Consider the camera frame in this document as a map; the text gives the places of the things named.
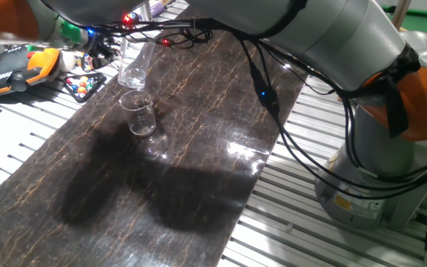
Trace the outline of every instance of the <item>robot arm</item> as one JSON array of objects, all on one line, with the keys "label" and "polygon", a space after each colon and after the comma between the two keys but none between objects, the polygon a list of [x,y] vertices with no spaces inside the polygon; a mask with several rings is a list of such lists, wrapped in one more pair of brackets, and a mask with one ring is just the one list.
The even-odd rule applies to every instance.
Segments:
[{"label": "robot arm", "polygon": [[[73,24],[89,26],[115,21],[144,2],[42,1],[44,4],[40,0],[0,0],[0,18],[4,17],[0,19],[0,44],[46,42],[51,47],[83,47],[90,41],[87,32]],[[272,28],[294,1],[188,0],[206,15],[250,34]],[[63,27],[66,34],[61,34]],[[401,128],[408,130],[402,137],[427,139],[427,35],[401,36],[375,1],[307,0],[294,20],[269,40],[348,92],[373,83],[385,72],[395,75],[398,68],[403,69],[400,62],[406,59],[405,52],[418,51],[422,65],[419,71],[391,77],[396,80],[391,86],[397,87],[403,99],[401,111],[386,108],[383,101],[381,105],[370,101],[362,104],[389,127],[391,116],[406,110],[408,122]]]}]

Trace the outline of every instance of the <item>glass beaker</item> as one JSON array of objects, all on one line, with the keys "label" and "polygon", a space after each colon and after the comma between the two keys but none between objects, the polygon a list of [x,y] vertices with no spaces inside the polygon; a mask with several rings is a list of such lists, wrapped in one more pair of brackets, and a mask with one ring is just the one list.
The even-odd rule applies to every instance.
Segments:
[{"label": "glass beaker", "polygon": [[123,114],[130,131],[137,136],[149,136],[156,129],[156,117],[154,116],[153,100],[149,93],[143,90],[131,90],[125,93],[119,104],[123,108]]},{"label": "glass beaker", "polygon": [[133,34],[132,37],[127,36],[123,39],[118,83],[128,88],[141,90],[145,86],[149,63],[156,44],[137,41],[137,38],[144,38],[138,34]]}]

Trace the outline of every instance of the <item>metal slotted table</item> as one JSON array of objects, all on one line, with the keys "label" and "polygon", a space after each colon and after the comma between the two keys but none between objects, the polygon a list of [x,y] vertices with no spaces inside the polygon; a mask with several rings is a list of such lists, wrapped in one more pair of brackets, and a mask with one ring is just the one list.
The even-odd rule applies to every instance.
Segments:
[{"label": "metal slotted table", "polygon": [[[321,93],[330,90],[319,79],[306,82]],[[285,128],[325,163],[344,142],[342,103],[335,94],[320,96],[304,86]],[[323,210],[314,182],[279,138],[219,266],[427,266],[427,225],[411,221],[403,230],[350,228]]]}]

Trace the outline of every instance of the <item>table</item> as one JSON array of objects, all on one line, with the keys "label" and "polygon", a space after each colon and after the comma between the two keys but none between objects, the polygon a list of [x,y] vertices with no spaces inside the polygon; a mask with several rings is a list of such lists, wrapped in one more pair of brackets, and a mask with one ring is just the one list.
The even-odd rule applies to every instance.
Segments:
[{"label": "table", "polygon": [[[285,121],[302,83],[268,64]],[[0,266],[214,266],[278,134],[248,71],[229,33],[158,47],[157,154],[112,80],[0,186]]]}]

